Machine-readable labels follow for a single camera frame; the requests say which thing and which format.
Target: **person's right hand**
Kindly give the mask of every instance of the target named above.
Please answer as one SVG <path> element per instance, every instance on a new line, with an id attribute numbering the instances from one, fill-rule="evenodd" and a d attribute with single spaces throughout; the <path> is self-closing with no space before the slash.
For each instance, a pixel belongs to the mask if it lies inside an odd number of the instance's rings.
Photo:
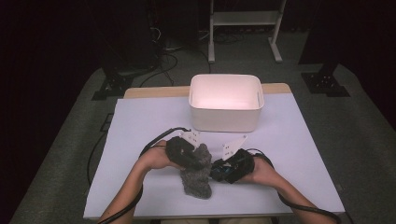
<path id="1" fill-rule="evenodd" d="M 166 141 L 161 140 L 143 154 L 137 163 L 142 163 L 147 170 L 162 169 L 166 166 L 173 166 L 179 170 L 184 168 L 169 160 L 165 152 Z"/>
<path id="2" fill-rule="evenodd" d="M 277 187 L 283 177 L 263 158 L 254 157 L 254 170 L 252 173 L 245 175 L 241 181 L 253 182 L 270 187 Z"/>

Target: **black cable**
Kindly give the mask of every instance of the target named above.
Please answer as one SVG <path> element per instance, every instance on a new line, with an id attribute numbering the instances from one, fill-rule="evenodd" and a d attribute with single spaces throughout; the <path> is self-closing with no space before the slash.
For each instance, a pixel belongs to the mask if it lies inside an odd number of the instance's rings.
<path id="1" fill-rule="evenodd" d="M 235 4 L 233 4 L 233 8 L 231 8 L 231 11 L 234 11 L 236 6 L 238 5 L 240 0 L 236 0 Z"/>
<path id="2" fill-rule="evenodd" d="M 205 58 L 205 60 L 206 60 L 206 62 L 207 62 L 207 67 L 209 68 L 209 74 L 212 74 L 212 67 L 210 66 L 210 62 L 209 62 L 209 59 L 207 58 L 207 56 L 201 51 L 201 50 L 198 50 L 202 55 L 204 55 L 204 58 Z"/>
<path id="3" fill-rule="evenodd" d="M 168 80 L 169 80 L 169 82 L 171 83 L 171 86 L 174 86 L 175 85 L 175 81 L 169 76 L 169 73 L 167 72 L 167 71 L 164 71 L 163 70 L 163 65 L 162 64 L 160 64 L 160 68 L 161 68 L 161 71 L 165 74 L 165 76 L 168 78 Z"/>
<path id="4" fill-rule="evenodd" d="M 279 217 L 271 217 L 272 224 L 279 224 Z"/>
<path id="5" fill-rule="evenodd" d="M 225 0 L 225 3 L 224 3 L 224 11 L 227 10 L 227 2 L 228 2 L 228 0 Z"/>
<path id="6" fill-rule="evenodd" d="M 291 203 L 288 200 L 286 200 L 279 193 L 277 195 L 279 196 L 279 199 L 280 199 L 280 201 L 283 204 L 285 204 L 285 205 L 287 205 L 287 206 L 289 206 L 291 208 L 295 208 L 295 209 L 298 209 L 298 210 L 303 210 L 303 211 L 306 211 L 306 212 L 318 213 L 318 214 L 321 214 L 323 216 L 333 218 L 337 223 L 341 223 L 341 218 L 339 216 L 337 216 L 336 214 L 334 214 L 334 213 L 331 213 L 329 211 L 326 211 L 326 210 L 323 210 L 323 209 L 320 209 L 320 208 L 308 207 L 308 206 L 303 206 L 303 205 L 299 205 L 299 204 L 296 204 L 296 203 Z"/>
<path id="7" fill-rule="evenodd" d="M 270 164 L 270 165 L 275 169 L 275 167 L 274 167 L 274 165 L 272 164 L 272 162 L 270 161 L 270 159 L 269 159 L 268 157 L 266 157 L 263 153 L 261 153 L 261 155 L 255 154 L 255 155 L 253 155 L 253 156 L 262 157 L 265 161 L 268 162 L 268 164 Z M 339 216 L 337 216 L 336 214 L 334 214 L 334 213 L 331 213 L 331 212 L 329 212 L 329 211 L 326 211 L 326 210 L 323 210 L 323 209 L 320 209 L 320 208 L 314 208 L 314 207 L 299 205 L 299 204 L 296 204 L 296 203 L 291 203 L 291 202 L 289 202 L 288 200 L 286 200 L 286 199 L 285 199 L 282 195 L 280 195 L 279 193 L 278 193 L 277 195 L 279 196 L 279 199 L 280 199 L 280 201 L 281 201 L 283 204 L 285 204 L 285 205 L 287 205 L 287 206 L 289 206 L 289 207 L 291 207 L 291 208 L 295 208 L 295 209 L 302 210 L 302 211 L 305 211 L 305 212 L 312 212 L 312 213 L 321 214 L 321 215 L 323 215 L 323 216 L 333 218 L 337 223 L 341 223 L 341 218 L 340 218 Z"/>
<path id="8" fill-rule="evenodd" d="M 175 53 L 175 52 L 178 52 L 178 51 L 183 50 L 183 49 L 187 49 L 187 47 L 186 46 L 179 46 L 179 47 L 172 48 L 172 49 L 165 49 L 163 52 L 165 52 L 165 53 Z"/>
<path id="9" fill-rule="evenodd" d="M 101 37 L 101 39 L 105 42 L 105 44 L 106 44 L 106 46 L 124 63 L 124 64 L 128 64 L 128 62 L 126 62 L 125 61 L 125 59 L 114 49 L 114 47 L 107 41 L 107 38 L 106 38 L 106 36 L 105 36 L 105 34 L 103 34 L 103 32 L 100 30 L 100 28 L 99 28 L 99 26 L 98 26 L 98 23 L 96 22 L 96 19 L 95 19 L 95 17 L 93 16 L 93 13 L 92 13 L 92 9 L 91 9 L 91 7 L 90 7 L 90 5 L 89 5 L 89 3 L 87 2 L 87 0 L 84 0 L 84 3 L 85 3 L 85 7 L 86 7 L 86 9 L 87 9 L 87 11 L 88 11 L 88 14 L 90 15 L 90 19 L 91 19 L 91 21 L 92 21 L 92 23 L 93 23 L 93 27 L 94 27 L 94 29 L 96 30 L 96 32 L 99 34 L 99 36 Z M 121 77 L 126 77 L 126 78 L 134 78 L 134 77 L 137 77 L 137 76 L 142 76 L 142 75 L 145 75 L 145 74 L 147 74 L 147 73 L 150 73 L 150 72 L 152 72 L 152 71 L 154 71 L 155 69 L 157 69 L 157 67 L 158 67 L 158 64 L 154 64 L 153 66 L 151 66 L 150 68 L 148 68 L 147 70 L 144 70 L 144 71 L 139 71 L 139 72 L 135 72 L 135 73 L 131 73 L 131 74 L 128 74 L 128 75 L 120 75 L 119 73 L 119 75 L 121 76 Z"/>
<path id="10" fill-rule="evenodd" d="M 231 45 L 234 44 L 236 42 L 242 41 L 245 39 L 243 34 L 240 34 L 241 37 L 238 38 L 236 35 L 230 35 L 230 34 L 218 34 L 214 36 L 214 40 L 213 42 L 215 42 L 216 44 L 219 45 Z"/>
<path id="11" fill-rule="evenodd" d="M 165 69 L 165 70 L 162 70 L 161 72 L 155 73 L 155 74 L 153 74 L 153 75 L 147 77 L 147 78 L 146 78 L 145 80 L 143 80 L 143 82 L 140 84 L 139 88 L 143 87 L 143 84 L 145 84 L 145 82 L 147 82 L 147 81 L 148 81 L 149 79 L 151 79 L 152 77 L 155 77 L 155 76 L 158 76 L 159 74 L 162 74 L 162 73 L 164 73 L 164 72 L 170 71 L 170 70 L 172 70 L 173 68 L 175 68 L 175 67 L 177 66 L 177 57 L 175 57 L 175 56 L 173 56 L 173 55 L 171 55 L 171 54 L 164 54 L 164 56 L 169 56 L 169 57 L 171 57 L 171 58 L 174 58 L 175 61 L 176 61 L 175 64 L 172 65 L 170 68 L 167 68 L 167 69 Z"/>
<path id="12" fill-rule="evenodd" d="M 350 224 L 355 224 L 355 222 L 353 221 L 352 217 L 350 216 L 350 214 L 346 211 L 346 216 L 349 219 L 349 223 Z"/>
<path id="13" fill-rule="evenodd" d="M 173 128 L 173 129 L 169 129 L 168 131 L 160 134 L 158 137 L 154 138 L 151 142 L 149 142 L 142 150 L 142 152 L 139 155 L 139 158 L 145 154 L 150 148 L 152 147 L 156 147 L 154 146 L 155 143 L 157 143 L 158 141 L 160 141 L 162 138 L 164 138 L 166 135 L 176 131 L 176 130 L 181 130 L 184 132 L 188 132 L 188 129 L 185 128 Z M 122 210 L 120 210 L 118 213 L 112 215 L 111 217 L 106 218 L 105 220 L 99 222 L 99 224 L 107 224 L 107 223 L 111 223 L 112 221 L 116 220 L 119 217 L 122 217 L 123 215 L 125 215 L 128 211 L 130 211 L 132 208 L 134 208 L 137 203 L 140 201 L 140 198 L 142 197 L 143 194 L 143 185 L 142 188 L 139 190 L 139 193 L 137 193 L 136 197 L 134 198 L 134 200 L 128 204 L 125 208 L 123 208 Z"/>
<path id="14" fill-rule="evenodd" d="M 91 150 L 91 154 L 90 157 L 88 158 L 88 163 L 87 163 L 87 178 L 88 178 L 88 184 L 91 186 L 92 182 L 91 182 L 91 177 L 90 177 L 90 166 L 91 166 L 91 159 L 92 159 L 92 155 L 93 152 L 96 150 L 96 148 L 98 147 L 99 143 L 101 142 L 101 140 L 105 137 L 105 135 L 107 134 L 107 131 L 105 131 L 100 137 L 99 139 L 96 141 L 95 145 L 93 146 L 92 150 Z"/>
<path id="15" fill-rule="evenodd" d="M 137 203 L 142 198 L 142 195 L 143 195 L 143 185 L 142 185 L 142 188 L 140 188 L 140 190 L 137 193 L 137 195 L 134 198 L 134 200 L 130 204 L 128 204 L 125 208 L 120 210 L 118 213 L 116 213 L 116 214 L 112 215 L 111 217 L 108 217 L 105 220 L 99 222 L 99 224 L 111 223 L 114 220 L 116 220 L 117 218 L 122 217 L 123 215 L 125 215 L 125 213 L 129 212 L 129 210 L 131 210 L 132 208 L 134 208 L 137 205 Z"/>
<path id="16" fill-rule="evenodd" d="M 247 151 L 258 151 L 258 152 L 260 152 L 262 155 L 264 155 L 264 153 L 263 153 L 262 151 L 258 150 L 257 148 L 250 148 L 250 149 L 247 149 Z"/>

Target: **white plastic bin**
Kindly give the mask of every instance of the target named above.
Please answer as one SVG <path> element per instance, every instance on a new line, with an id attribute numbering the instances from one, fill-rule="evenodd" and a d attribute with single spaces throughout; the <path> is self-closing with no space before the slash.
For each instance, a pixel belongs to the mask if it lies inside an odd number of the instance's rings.
<path id="1" fill-rule="evenodd" d="M 192 126 L 198 131 L 252 132 L 264 106 L 262 84 L 251 75 L 196 75 L 189 103 Z"/>

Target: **gray cloth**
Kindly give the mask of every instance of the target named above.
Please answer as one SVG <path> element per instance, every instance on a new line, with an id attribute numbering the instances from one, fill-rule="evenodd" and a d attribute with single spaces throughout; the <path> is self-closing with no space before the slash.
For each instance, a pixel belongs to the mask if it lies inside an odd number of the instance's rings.
<path id="1" fill-rule="evenodd" d="M 209 186 L 209 174 L 211 168 L 212 155 L 205 144 L 201 144 L 193 151 L 193 155 L 204 166 L 199 171 L 191 168 L 180 171 L 184 192 L 199 199 L 208 199 L 212 196 L 212 189 Z"/>

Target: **forearm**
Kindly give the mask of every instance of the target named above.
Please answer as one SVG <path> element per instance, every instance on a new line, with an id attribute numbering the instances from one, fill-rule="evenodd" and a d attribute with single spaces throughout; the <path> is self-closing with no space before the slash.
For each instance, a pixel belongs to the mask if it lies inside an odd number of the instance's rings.
<path id="1" fill-rule="evenodd" d="M 142 164 L 142 162 L 138 161 L 134 165 L 131 172 L 125 179 L 119 192 L 117 193 L 116 197 L 102 214 L 99 221 L 105 220 L 106 218 L 118 213 L 120 210 L 125 208 L 134 200 L 134 198 L 142 188 L 143 180 L 148 171 L 149 169 L 144 164 Z M 112 223 L 132 223 L 133 218 L 134 208 L 128 211 L 122 217 L 119 217 L 118 219 L 113 221 Z"/>
<path id="2" fill-rule="evenodd" d="M 297 190 L 297 188 L 295 188 L 288 180 L 283 178 L 281 175 L 276 175 L 276 181 L 274 181 L 274 184 L 271 187 L 275 188 L 276 191 L 290 203 L 317 208 L 313 203 L 311 203 L 307 198 L 305 198 L 305 196 L 299 190 Z M 304 224 L 336 223 L 335 220 L 332 219 L 331 217 L 327 217 L 322 214 L 308 212 L 295 208 L 291 208 L 291 210 Z"/>

